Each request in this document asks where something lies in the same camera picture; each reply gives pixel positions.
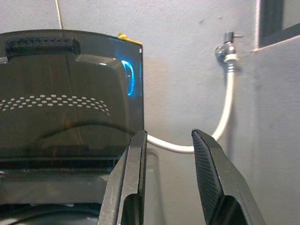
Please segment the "gray wall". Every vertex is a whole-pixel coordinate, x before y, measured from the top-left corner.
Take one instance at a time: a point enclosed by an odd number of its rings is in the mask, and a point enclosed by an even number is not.
[[[58,28],[54,0],[0,4],[0,32]],[[232,118],[220,143],[245,176],[267,224],[300,224],[300,46],[295,40],[293,47],[280,44],[253,53],[255,1],[60,0],[60,8],[65,29],[124,32],[143,42],[146,128],[178,144],[192,144],[192,128],[215,129],[225,76],[213,50],[227,30],[244,35],[236,41],[241,69]],[[165,224],[203,224],[194,157],[153,152]]]
[[[282,28],[286,29],[293,25],[300,23],[300,1],[299,0],[285,0]]]

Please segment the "washing machine lid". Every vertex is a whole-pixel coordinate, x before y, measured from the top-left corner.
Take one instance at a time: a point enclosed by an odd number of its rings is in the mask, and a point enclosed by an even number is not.
[[[144,128],[142,66],[142,46],[116,37],[1,34],[0,169],[112,168]]]

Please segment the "white hose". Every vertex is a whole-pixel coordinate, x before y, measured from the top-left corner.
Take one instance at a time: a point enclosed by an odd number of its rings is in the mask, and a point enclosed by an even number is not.
[[[212,134],[212,137],[218,141],[219,138],[222,136],[226,125],[228,123],[232,104],[233,104],[233,88],[234,88],[234,74],[235,72],[227,72],[227,88],[226,88],[226,96],[225,96],[225,103],[223,107],[222,116],[220,119],[220,122],[215,130],[215,132]],[[147,142],[150,144],[153,144],[159,148],[172,151],[175,153],[181,153],[181,154],[193,154],[194,153],[194,147],[193,146],[181,146],[172,144],[169,142],[165,142],[163,140],[160,140],[156,137],[153,137],[151,135],[148,135]]]

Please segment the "white cable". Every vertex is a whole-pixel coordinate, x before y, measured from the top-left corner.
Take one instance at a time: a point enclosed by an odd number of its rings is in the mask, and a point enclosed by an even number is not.
[[[61,21],[61,16],[60,16],[60,6],[58,4],[58,0],[55,0],[55,4],[56,4],[56,11],[57,11],[58,23],[60,25],[60,29],[62,30],[62,21]]]
[[[234,54],[234,57],[229,56],[227,60],[237,60],[236,54]],[[225,96],[225,103],[223,107],[223,112],[221,119],[219,121],[219,124],[215,130],[215,132],[212,134],[212,137],[218,141],[221,135],[223,134],[226,125],[228,123],[232,104],[233,104],[233,88],[234,88],[234,74],[235,72],[227,72],[227,88],[226,88],[226,96]],[[175,152],[175,153],[181,153],[181,154],[193,154],[194,153],[194,147],[193,146],[181,146],[172,144],[169,142],[165,142],[163,140],[160,140],[156,137],[153,137],[151,135],[147,136],[147,142],[150,144],[153,144],[159,148]]]

